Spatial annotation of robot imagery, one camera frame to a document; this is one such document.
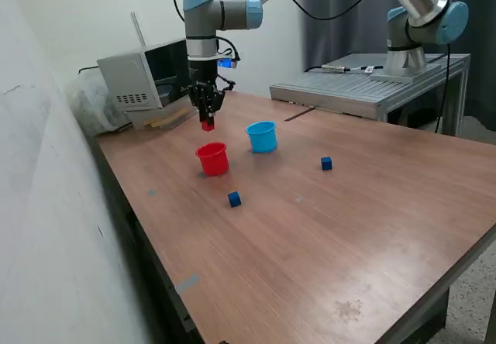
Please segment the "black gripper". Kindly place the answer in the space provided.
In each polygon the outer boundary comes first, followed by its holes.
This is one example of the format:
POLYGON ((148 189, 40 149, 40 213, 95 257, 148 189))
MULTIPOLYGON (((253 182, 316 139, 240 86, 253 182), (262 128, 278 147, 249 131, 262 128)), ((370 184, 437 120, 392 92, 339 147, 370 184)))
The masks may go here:
POLYGON ((200 123, 213 123, 215 112, 222 107, 226 93, 216 85, 217 60, 189 60, 188 66, 191 78, 188 94, 192 104, 198 109, 200 123))

